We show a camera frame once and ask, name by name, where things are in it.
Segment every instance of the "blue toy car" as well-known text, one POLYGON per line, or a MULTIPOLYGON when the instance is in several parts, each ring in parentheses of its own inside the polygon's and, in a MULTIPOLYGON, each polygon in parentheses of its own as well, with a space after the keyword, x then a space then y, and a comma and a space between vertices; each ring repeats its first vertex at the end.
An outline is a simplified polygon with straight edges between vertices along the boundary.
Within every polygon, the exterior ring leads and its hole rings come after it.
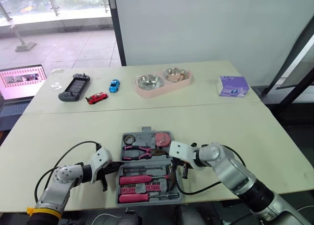
POLYGON ((111 84, 110 84, 110 88, 109 88, 109 92, 111 93, 116 93, 119 90, 119 86, 120 86, 120 81, 117 79, 114 79, 111 84))

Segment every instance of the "laptop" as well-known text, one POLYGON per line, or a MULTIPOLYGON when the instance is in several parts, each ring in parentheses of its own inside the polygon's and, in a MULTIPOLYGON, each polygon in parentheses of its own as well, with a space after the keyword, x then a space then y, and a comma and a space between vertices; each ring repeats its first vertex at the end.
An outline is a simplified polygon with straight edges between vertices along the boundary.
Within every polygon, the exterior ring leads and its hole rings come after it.
POLYGON ((46 79, 42 65, 0 70, 0 131, 12 129, 46 79))

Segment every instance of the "pliers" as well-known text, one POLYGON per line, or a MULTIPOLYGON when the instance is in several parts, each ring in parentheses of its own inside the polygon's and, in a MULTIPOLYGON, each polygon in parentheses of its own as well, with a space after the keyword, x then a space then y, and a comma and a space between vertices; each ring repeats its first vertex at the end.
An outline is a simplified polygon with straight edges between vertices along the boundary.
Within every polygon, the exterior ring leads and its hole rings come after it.
POLYGON ((126 146, 123 147, 123 150, 141 150, 146 152, 145 154, 142 154, 140 156, 136 157, 127 157, 123 156, 123 160, 141 160, 141 159, 150 159, 153 155, 165 155, 167 152, 160 149, 151 149, 150 147, 141 147, 141 146, 126 146))

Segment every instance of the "laptop screen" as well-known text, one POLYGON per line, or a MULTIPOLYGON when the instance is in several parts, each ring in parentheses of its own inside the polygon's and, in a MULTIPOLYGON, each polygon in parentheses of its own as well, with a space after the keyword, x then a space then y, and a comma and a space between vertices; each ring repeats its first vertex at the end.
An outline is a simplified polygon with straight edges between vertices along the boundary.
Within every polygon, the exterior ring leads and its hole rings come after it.
POLYGON ((35 96, 46 80, 42 66, 0 70, 0 93, 3 99, 19 99, 35 96))

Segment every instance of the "purple tissue box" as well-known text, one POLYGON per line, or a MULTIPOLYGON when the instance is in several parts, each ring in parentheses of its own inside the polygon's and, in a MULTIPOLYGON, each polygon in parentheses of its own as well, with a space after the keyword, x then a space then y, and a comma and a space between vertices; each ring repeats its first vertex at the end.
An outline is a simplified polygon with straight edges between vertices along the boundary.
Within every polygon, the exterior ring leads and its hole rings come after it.
POLYGON ((219 96, 244 97, 249 91, 249 85, 242 76, 221 76, 217 83, 219 96))

